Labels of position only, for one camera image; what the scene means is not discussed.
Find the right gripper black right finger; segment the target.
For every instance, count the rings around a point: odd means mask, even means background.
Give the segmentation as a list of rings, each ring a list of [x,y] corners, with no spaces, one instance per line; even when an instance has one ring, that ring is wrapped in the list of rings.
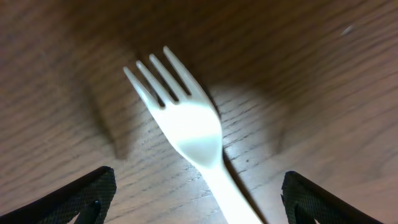
[[[285,173],[281,197],[289,224],[381,224],[295,171]]]

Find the white plastic fork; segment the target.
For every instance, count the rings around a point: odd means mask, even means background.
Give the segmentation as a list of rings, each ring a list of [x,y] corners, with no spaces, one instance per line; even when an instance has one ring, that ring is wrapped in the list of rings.
[[[158,58],[149,59],[170,87],[176,99],[141,62],[136,67],[143,74],[163,106],[137,77],[124,67],[124,73],[146,105],[172,147],[200,172],[228,223],[261,223],[259,215],[236,185],[223,160],[222,127],[215,107],[203,88],[184,64],[168,48],[163,52],[178,73],[187,91],[183,91]]]

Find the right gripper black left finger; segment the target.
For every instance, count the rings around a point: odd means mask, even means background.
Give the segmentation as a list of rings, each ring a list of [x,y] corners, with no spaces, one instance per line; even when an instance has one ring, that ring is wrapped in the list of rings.
[[[102,166],[68,185],[1,216],[1,223],[103,224],[116,193],[114,170]]]

